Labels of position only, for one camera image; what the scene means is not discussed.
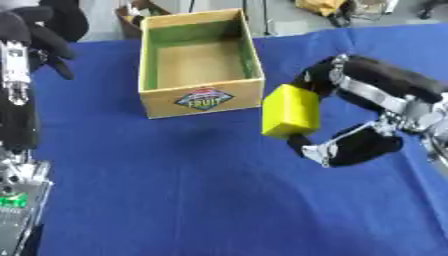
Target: yellow cube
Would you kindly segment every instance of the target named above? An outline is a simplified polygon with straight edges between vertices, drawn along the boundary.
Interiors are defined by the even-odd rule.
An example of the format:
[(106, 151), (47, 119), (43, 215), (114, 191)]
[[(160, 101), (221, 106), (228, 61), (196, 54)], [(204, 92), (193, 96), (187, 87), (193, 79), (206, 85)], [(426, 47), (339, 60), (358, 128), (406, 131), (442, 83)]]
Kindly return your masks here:
[(319, 96), (306, 89), (283, 84), (263, 101), (262, 134), (288, 138), (319, 129)]

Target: gray floor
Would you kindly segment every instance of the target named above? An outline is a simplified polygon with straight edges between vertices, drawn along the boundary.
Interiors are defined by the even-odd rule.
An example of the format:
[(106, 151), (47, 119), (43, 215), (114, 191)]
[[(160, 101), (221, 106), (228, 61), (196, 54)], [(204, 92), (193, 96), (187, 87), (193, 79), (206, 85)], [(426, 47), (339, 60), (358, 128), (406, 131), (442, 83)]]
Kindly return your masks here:
[[(87, 13), (91, 30), (84, 38), (91, 40), (114, 40), (121, 38), (121, 31), (114, 9), (127, 0), (81, 0), (81, 7)], [(162, 7), (178, 12), (188, 6), (189, 0), (154, 0)], [(201, 0), (197, 10), (225, 9), (241, 7), (241, 0)], [(250, 26), (254, 36), (263, 36), (264, 25), (261, 13), (262, 0), (248, 0)], [(401, 0), (392, 15), (383, 16), (379, 21), (355, 20), (354, 26), (390, 26), (398, 24), (422, 24), (448, 21), (448, 5), (439, 7), (433, 19), (422, 21), (416, 18), (416, 7), (422, 0)], [(291, 0), (268, 0), (270, 31), (277, 36), (305, 34), (332, 26), (322, 17), (298, 9)]]

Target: cardboard box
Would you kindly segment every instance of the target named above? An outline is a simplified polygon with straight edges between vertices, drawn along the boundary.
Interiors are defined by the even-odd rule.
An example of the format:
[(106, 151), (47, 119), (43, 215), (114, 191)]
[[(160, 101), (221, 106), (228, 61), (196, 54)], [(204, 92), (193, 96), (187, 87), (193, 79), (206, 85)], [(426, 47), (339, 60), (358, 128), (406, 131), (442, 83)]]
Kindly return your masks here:
[[(149, 9), (151, 13), (156, 13), (159, 15), (168, 15), (170, 14), (165, 9), (159, 7), (149, 0), (137, 0), (132, 2), (132, 6), (136, 7), (139, 10)], [(118, 20), (121, 24), (121, 29), (123, 31), (124, 37), (131, 38), (140, 38), (142, 36), (142, 31), (139, 26), (132, 24), (132, 22), (128, 19), (128, 9), (126, 6), (121, 6), (120, 8), (115, 10), (115, 14), (117, 15)]]
[(142, 22), (139, 93), (148, 117), (259, 107), (264, 74), (240, 9)]

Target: table surface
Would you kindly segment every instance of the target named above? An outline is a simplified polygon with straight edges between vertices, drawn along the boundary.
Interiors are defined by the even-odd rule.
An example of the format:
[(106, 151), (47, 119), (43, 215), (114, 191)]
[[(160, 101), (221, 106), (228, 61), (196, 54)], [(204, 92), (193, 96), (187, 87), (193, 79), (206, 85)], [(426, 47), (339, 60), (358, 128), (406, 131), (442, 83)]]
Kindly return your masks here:
[[(448, 25), (340, 29), (255, 40), (266, 93), (342, 52), (448, 81)], [(36, 74), (36, 156), (56, 186), (41, 255), (448, 255), (448, 183), (416, 138), (350, 168), (323, 169), (260, 135), (260, 109), (147, 120), (138, 41), (74, 45), (74, 81)], [(322, 104), (324, 141), (375, 118)]]

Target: robotic arm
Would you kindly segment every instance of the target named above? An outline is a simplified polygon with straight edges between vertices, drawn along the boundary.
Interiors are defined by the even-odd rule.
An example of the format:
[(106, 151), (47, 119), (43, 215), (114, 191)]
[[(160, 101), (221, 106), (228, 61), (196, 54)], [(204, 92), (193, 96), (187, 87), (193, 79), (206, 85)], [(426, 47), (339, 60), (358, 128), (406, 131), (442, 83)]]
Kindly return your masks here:
[(52, 182), (50, 165), (33, 159), (38, 127), (31, 72), (48, 64), (63, 77), (71, 72), (67, 43), (36, 24), (51, 18), (46, 7), (0, 12), (0, 255), (37, 255), (41, 215)]
[[(418, 73), (398, 69), (360, 56), (339, 55), (323, 60), (306, 69), (290, 85), (295, 95), (282, 95), (277, 90), (263, 104), (263, 133), (288, 139), (297, 154), (324, 167), (359, 164), (384, 154), (399, 151), (403, 140), (397, 131), (419, 136), (430, 159), (448, 164), (448, 93), (435, 80)], [(378, 119), (345, 129), (329, 141), (313, 145), (306, 137), (317, 129), (318, 104), (336, 93), (357, 106), (375, 111)], [(295, 96), (296, 100), (287, 99)], [(296, 102), (301, 105), (299, 118), (278, 118), (272, 108), (278, 104)], [(285, 105), (283, 109), (297, 109)]]

